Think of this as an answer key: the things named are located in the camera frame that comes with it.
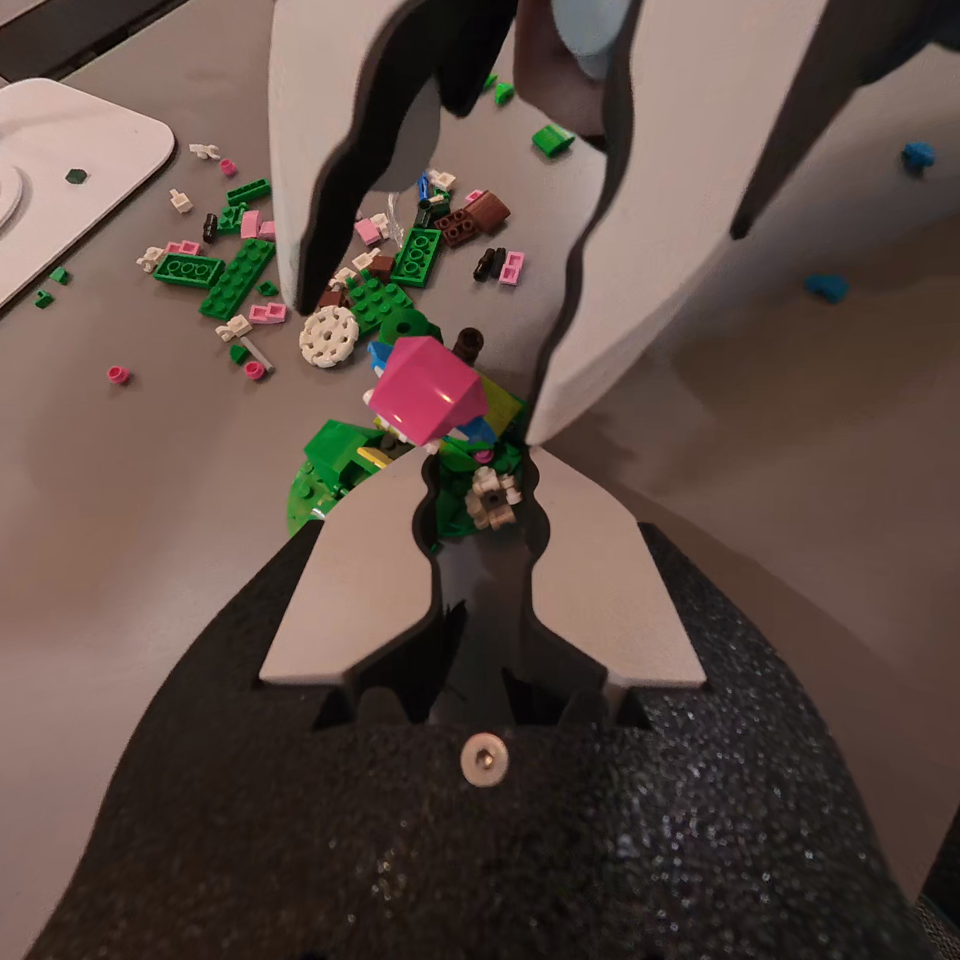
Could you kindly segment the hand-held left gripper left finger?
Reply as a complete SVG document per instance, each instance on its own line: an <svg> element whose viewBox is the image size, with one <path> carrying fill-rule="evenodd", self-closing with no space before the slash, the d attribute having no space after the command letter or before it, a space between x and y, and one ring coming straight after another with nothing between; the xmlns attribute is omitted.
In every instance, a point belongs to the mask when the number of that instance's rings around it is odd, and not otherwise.
<svg viewBox="0 0 960 960"><path fill-rule="evenodd" d="M406 453L321 523L258 678L274 686L353 681L431 611L434 576L415 535L428 453Z"/></svg>

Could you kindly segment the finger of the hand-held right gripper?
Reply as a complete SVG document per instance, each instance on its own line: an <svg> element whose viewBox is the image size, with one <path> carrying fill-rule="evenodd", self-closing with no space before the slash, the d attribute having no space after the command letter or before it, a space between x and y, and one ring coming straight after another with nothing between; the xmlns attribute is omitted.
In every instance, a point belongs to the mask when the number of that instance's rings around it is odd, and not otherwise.
<svg viewBox="0 0 960 960"><path fill-rule="evenodd" d="M399 194L440 133L439 42L427 2L276 2L270 180L283 295L316 307L371 191Z"/></svg>
<svg viewBox="0 0 960 960"><path fill-rule="evenodd" d="M610 55L606 172L537 361L540 446L622 378L730 246L826 2L636 2Z"/></svg>

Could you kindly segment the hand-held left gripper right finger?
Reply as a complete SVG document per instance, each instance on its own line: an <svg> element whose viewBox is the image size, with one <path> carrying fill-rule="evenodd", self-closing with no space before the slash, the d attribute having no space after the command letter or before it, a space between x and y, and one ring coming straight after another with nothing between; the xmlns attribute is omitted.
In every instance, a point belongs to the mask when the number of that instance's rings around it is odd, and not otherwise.
<svg viewBox="0 0 960 960"><path fill-rule="evenodd" d="M530 580L539 680L554 690L690 689L707 675L633 514L542 447L530 450Z"/></svg>

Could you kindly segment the green lego model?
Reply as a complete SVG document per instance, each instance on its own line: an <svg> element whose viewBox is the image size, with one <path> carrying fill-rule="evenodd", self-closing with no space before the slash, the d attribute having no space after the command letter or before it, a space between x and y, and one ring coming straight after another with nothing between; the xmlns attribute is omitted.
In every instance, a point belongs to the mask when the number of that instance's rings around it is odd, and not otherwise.
<svg viewBox="0 0 960 960"><path fill-rule="evenodd" d="M485 427L474 424L438 442L439 493L436 500L438 535L462 539L478 529L466 498L474 474L483 467L521 479L521 425L526 402L481 377L486 394ZM308 522L322 521L363 481L378 474L412 450L412 445L379 427L328 420L304 449L305 460L294 475L286 501L290 537Z"/></svg>

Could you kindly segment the pink lego roof piece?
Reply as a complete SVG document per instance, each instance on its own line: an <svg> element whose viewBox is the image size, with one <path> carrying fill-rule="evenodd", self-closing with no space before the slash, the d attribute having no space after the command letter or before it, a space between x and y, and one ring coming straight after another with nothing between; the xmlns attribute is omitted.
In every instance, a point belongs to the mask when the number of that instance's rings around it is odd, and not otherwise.
<svg viewBox="0 0 960 960"><path fill-rule="evenodd" d="M479 373L430 336L395 341L366 404L417 447L448 436L488 411Z"/></svg>

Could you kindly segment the cluster of green brown lego pieces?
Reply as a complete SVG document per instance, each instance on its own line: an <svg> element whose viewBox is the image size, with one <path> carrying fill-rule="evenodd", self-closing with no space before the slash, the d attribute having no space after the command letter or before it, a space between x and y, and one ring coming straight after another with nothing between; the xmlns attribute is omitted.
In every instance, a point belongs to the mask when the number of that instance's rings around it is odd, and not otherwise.
<svg viewBox="0 0 960 960"><path fill-rule="evenodd" d="M486 294L480 294L479 299L473 301L473 294L467 290L471 283L467 278L467 268L473 266L474 258L482 254L480 237L475 236L459 253L440 254L442 268L451 268L455 277L445 291L445 280L428 282L430 289L426 306L431 308L440 305L446 309L447 313L440 318L440 325L446 327L446 333L452 333L453 328L460 325L475 325L492 333L493 351L497 356L490 361L491 365L496 371L511 369L510 376L516 381L531 382L537 350L546 345L563 301L573 216L559 210L563 195L559 190L562 181L555 177L557 170L549 171L546 165L534 162L533 150L521 150L519 140L513 139L514 132L509 126L519 124L520 111L511 109L509 121L494 122L490 103L489 100L484 101L483 124L470 131L470 137L463 145L478 147L481 152L505 147L507 150L498 156L497 162L519 162L519 178L501 171L493 179L495 186L506 189L508 201L518 203L517 209L512 213L513 219L506 218L498 234L493 236L493 246L523 255L526 266L519 272L518 285L510 286L506 294L495 294L491 299L486 299ZM174 135L172 127L165 121L151 118L166 124ZM259 303L258 288L262 285L262 277L267 274L270 283L277 287L276 292L284 304L285 313L293 312L294 318L300 319L302 314L288 303L282 292L278 263L274 262L277 249L272 240L256 234L250 238L227 239L225 242L208 244L202 238L205 215L220 214L219 206L224 199L220 195L221 187L217 182L222 176L214 170L200 172L196 181L172 180L172 174L164 171L169 162L173 162L173 174L193 175L192 171L188 170L190 160L180 162L174 159L174 153L178 149L174 136L174 150L167 162L88 234L107 222L128 199L147 186L156 174L160 174L161 187L160 193L153 198L156 202L171 203L172 193L185 195L186 191L182 186L199 187L198 201L191 202L188 210L184 211L180 204L175 204L174 212L160 217L160 229L163 233L171 232L176 235L177 240L185 238L196 243L198 253L184 254L179 250L171 251L160 246L160 257L155 263L163 269L169 258L174 258L177 266L173 273L174 287L190 287L195 292L166 293L156 300L155 305L163 308L175 307L190 300L203 317L204 326L210 330L227 327L236 315L246 319L248 303L254 306ZM52 268L64 267L70 250L88 234L70 247ZM45 270L44 274L31 282L20 294L2 305L2 309L8 309L18 298L25 299L31 307L37 307L38 299L46 293L42 283L50 280L49 272L52 268Z"/></svg>

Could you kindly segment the white round lego wheel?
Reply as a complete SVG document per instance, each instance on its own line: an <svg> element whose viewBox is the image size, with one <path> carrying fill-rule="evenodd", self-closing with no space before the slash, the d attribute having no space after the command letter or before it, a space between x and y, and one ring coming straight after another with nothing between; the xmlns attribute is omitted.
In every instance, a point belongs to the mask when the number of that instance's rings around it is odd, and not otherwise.
<svg viewBox="0 0 960 960"><path fill-rule="evenodd" d="M354 313L343 306L319 308L298 335L303 359L318 369L331 369L348 360L360 336Z"/></svg>

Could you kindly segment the person's right hand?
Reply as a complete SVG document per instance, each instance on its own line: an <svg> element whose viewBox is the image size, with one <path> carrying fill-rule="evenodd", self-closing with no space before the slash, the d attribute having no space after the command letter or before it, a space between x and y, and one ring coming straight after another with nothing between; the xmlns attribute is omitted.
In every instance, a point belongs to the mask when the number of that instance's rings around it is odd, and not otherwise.
<svg viewBox="0 0 960 960"><path fill-rule="evenodd" d="M514 18L517 95L551 122L606 152L606 82L588 76L563 42L549 1L519 1Z"/></svg>

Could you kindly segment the white tray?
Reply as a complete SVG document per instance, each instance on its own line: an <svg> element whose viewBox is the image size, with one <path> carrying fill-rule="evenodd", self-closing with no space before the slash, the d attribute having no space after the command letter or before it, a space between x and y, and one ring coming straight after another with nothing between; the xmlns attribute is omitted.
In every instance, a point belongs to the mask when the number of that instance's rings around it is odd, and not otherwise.
<svg viewBox="0 0 960 960"><path fill-rule="evenodd" d="M1 90L1 305L52 268L170 159L162 121L49 78ZM89 174L65 181L69 169Z"/></svg>

